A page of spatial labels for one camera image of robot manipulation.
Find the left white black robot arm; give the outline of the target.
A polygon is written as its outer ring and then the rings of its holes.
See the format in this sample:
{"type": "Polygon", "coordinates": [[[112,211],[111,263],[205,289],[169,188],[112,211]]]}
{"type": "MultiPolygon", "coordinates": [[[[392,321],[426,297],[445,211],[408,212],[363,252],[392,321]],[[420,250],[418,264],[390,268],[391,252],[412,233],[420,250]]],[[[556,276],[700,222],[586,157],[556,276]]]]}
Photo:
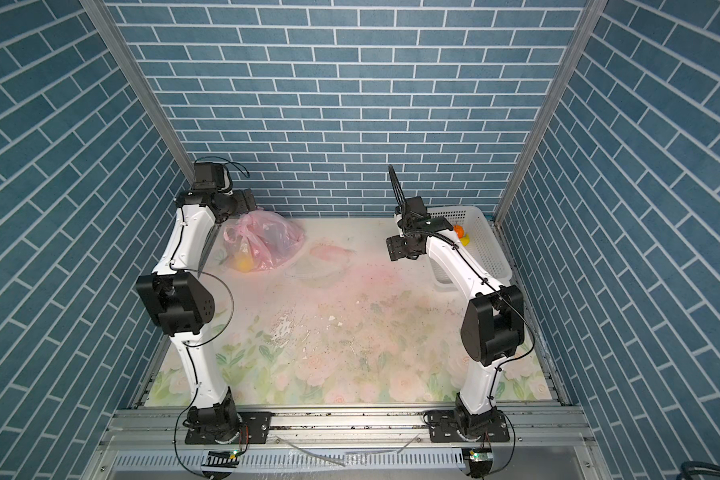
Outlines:
{"type": "Polygon", "coordinates": [[[203,265],[222,224],[257,208],[249,189],[192,189],[178,195],[165,252],[135,290],[152,322],[170,338],[187,375],[191,405],[184,425],[225,442],[241,419],[221,376],[211,342],[213,294],[201,283],[203,265]]]}

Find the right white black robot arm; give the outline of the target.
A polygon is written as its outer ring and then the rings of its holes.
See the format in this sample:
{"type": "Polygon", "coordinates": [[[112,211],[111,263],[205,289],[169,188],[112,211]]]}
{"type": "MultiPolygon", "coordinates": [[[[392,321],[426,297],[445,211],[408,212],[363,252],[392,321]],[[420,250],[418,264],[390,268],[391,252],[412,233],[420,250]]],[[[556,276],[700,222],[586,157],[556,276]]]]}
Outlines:
{"type": "Polygon", "coordinates": [[[499,379],[525,342],[523,296],[518,288],[490,276],[447,220],[397,213],[395,223],[399,233],[386,240],[390,259],[427,256],[466,298],[460,338],[471,363],[456,409],[463,419],[475,423],[496,409],[499,379]]]}

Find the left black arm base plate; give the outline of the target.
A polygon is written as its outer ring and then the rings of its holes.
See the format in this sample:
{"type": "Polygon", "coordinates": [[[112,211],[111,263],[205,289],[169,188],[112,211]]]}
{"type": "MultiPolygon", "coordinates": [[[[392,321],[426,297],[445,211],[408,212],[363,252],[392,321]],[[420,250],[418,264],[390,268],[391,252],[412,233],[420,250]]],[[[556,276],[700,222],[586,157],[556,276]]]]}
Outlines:
{"type": "Polygon", "coordinates": [[[265,444],[269,435],[272,413],[267,411],[242,412],[230,419],[196,419],[193,410],[182,421],[187,429],[185,443],[188,445],[265,444]]]}

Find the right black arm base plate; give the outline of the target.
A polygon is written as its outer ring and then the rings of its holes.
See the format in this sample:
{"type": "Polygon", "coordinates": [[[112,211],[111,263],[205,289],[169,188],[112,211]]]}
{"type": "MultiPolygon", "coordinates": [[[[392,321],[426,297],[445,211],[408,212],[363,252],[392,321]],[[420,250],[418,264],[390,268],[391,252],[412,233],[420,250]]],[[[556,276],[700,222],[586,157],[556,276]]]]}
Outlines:
{"type": "Polygon", "coordinates": [[[508,442],[510,433],[503,412],[497,408],[479,415],[461,408],[429,410],[423,414],[432,443],[508,442]]]}

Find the pink plastic bag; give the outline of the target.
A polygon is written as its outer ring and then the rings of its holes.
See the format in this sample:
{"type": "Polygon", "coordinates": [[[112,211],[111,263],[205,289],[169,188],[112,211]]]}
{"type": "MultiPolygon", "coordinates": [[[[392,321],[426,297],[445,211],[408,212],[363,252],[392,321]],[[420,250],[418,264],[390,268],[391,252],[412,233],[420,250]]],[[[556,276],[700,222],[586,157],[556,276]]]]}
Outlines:
{"type": "Polygon", "coordinates": [[[273,270],[291,260],[305,241],[304,230],[285,217],[266,210],[242,215],[223,232],[227,265],[235,256],[250,256],[255,268],[250,272],[273,270]]]}

